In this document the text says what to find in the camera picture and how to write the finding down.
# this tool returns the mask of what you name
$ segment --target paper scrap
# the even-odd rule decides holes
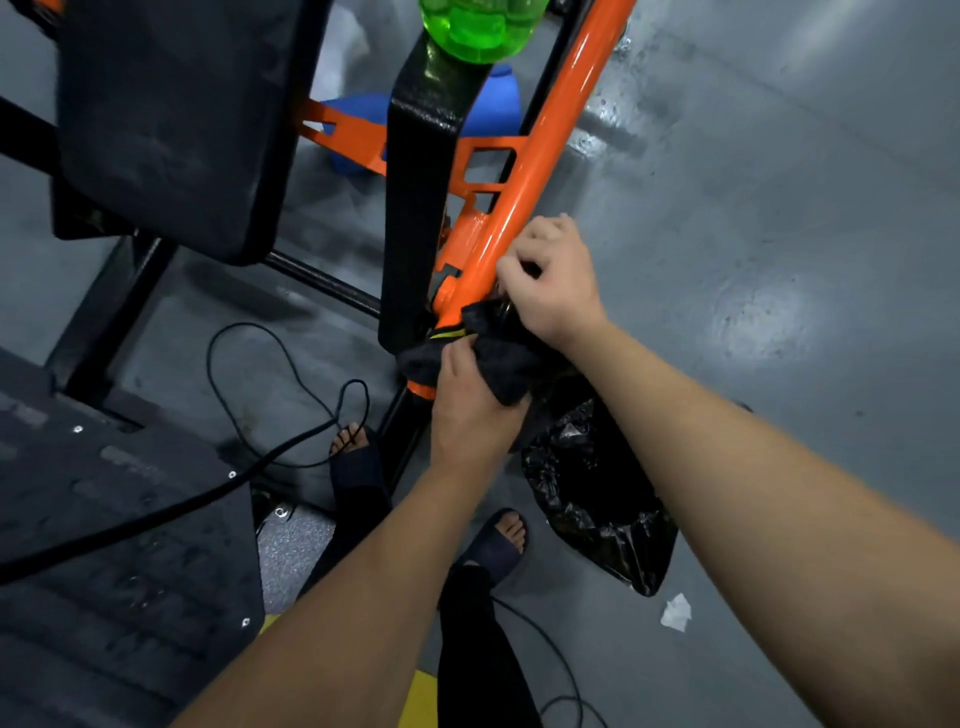
[[[686,623],[690,621],[691,617],[690,602],[686,600],[683,593],[680,593],[666,603],[666,609],[663,610],[660,624],[678,632],[685,632]]]

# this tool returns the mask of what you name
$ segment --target black sandal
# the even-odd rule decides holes
[[[338,434],[349,433],[349,426],[344,427]],[[330,456],[330,482],[334,492],[346,488],[382,488],[387,489],[383,481],[383,468],[380,466],[380,450],[376,441],[369,432],[367,444],[362,448],[347,449],[344,445],[337,454]]]
[[[523,529],[526,532],[523,541],[523,550],[517,550],[514,543],[500,533],[496,527],[508,513],[516,513],[520,517]],[[527,521],[515,508],[501,508],[487,519],[480,528],[480,532],[473,538],[463,555],[453,564],[453,570],[461,568],[467,561],[476,562],[490,574],[491,582],[496,586],[513,571],[523,558],[523,554],[530,547],[530,529]]]

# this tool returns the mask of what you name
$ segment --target gray floor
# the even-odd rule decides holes
[[[418,31],[412,0],[337,7],[315,97],[387,90]],[[954,537],[958,31],[960,5],[948,0],[639,0],[540,203],[579,220],[617,323]],[[527,98],[549,43],[543,27],[516,60]],[[0,94],[49,117],[54,59],[0,4]],[[375,292],[382,182],[334,178],[323,155],[298,157],[280,244]],[[43,178],[0,158],[0,346],[34,361],[108,244],[53,240],[46,205]],[[280,332],[322,395],[362,376],[382,411],[392,363],[370,321],[269,271],[189,254],[119,381],[223,441],[204,346],[239,319]],[[261,443],[318,418],[259,336],[226,342],[218,373]],[[420,453],[408,480],[422,464]],[[323,475],[301,483],[328,498]],[[537,515],[516,463],[479,517],[507,503]],[[533,521],[535,546],[501,595],[554,636],[611,726],[814,724],[683,541],[645,599]],[[692,605],[685,634],[659,622],[678,592]],[[503,621],[537,700],[568,692],[540,638]],[[438,645],[431,635],[425,666]],[[556,711],[548,725],[571,724]]]

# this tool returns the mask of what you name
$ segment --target black plastic bag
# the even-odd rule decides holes
[[[603,401],[583,384],[572,390],[580,403],[522,450],[523,474],[564,541],[652,596],[670,565],[677,526]],[[559,400],[570,404],[569,392]],[[556,401],[551,405],[555,411]]]

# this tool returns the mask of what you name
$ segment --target black rubber mat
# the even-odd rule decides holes
[[[0,351],[0,560],[227,479],[168,425],[121,431]],[[135,539],[0,588],[0,724],[162,726],[256,635],[248,487]]]

